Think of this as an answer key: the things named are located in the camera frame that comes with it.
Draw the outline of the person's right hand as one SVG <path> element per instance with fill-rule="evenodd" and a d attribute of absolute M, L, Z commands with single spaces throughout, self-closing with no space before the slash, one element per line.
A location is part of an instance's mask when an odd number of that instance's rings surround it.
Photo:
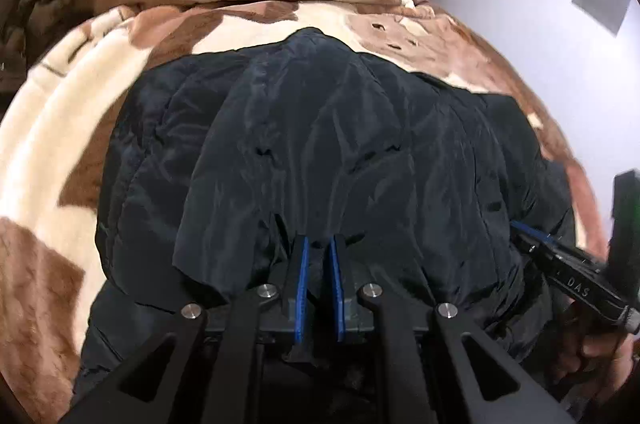
<path fill-rule="evenodd" d="M 580 384 L 582 394 L 598 404 L 612 398 L 634 372 L 634 337 L 597 329 L 596 317 L 578 300 L 562 315 L 560 330 L 553 379 L 589 372 L 589 380 Z"/>

